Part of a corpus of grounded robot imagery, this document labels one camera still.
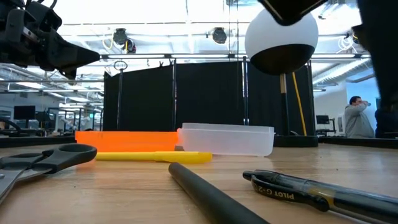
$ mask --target yellow highlighter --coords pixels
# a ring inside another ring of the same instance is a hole
[[[210,152],[98,152],[99,161],[156,161],[179,162],[181,164],[202,164],[210,162]]]

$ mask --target man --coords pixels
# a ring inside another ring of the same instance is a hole
[[[344,112],[347,138],[374,138],[371,123],[363,113],[368,106],[369,103],[359,96],[353,96],[349,100]]]
[[[392,106],[381,106],[374,116],[377,121],[376,138],[395,138],[394,133],[398,131],[398,116]]]

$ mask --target black backdrop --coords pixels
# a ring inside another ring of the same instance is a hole
[[[175,126],[182,123],[243,124],[242,63],[177,64]],[[116,130],[119,75],[105,75],[104,130]],[[125,72],[122,125],[124,131],[174,131],[173,67]],[[296,71],[308,135],[315,134],[312,79],[307,67]],[[303,134],[291,74],[287,75],[290,130]],[[248,63],[249,125],[273,126],[282,134],[278,76],[265,75]]]
[[[308,67],[295,72],[303,115],[308,135],[315,135],[313,117],[312,79]],[[287,102],[290,130],[303,134],[299,103],[292,74],[286,75]],[[249,125],[273,126],[282,134],[282,104],[279,76],[266,75],[248,63]]]
[[[123,74],[121,131],[172,131],[172,66]],[[104,130],[117,130],[119,75],[104,84]]]
[[[177,64],[177,128],[243,124],[242,63]]]

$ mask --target white ball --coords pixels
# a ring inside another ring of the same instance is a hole
[[[318,44],[318,26],[311,14],[291,26],[281,26],[267,10],[251,21],[245,48],[251,63],[270,75],[298,70],[310,60]]]

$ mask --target pen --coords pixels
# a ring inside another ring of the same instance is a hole
[[[182,164],[202,164],[210,162],[210,152],[98,152],[96,160],[102,161],[156,161],[156,162],[179,162]]]
[[[257,188],[256,191],[266,196],[270,194],[273,198],[282,200],[286,198],[293,202],[295,201],[294,193],[317,196],[327,201],[331,211],[371,223],[398,223],[398,198],[292,177],[268,170],[245,171],[243,177],[252,182],[253,187]],[[275,197],[275,190],[267,187],[269,184],[280,187],[279,192],[276,192],[280,197]]]

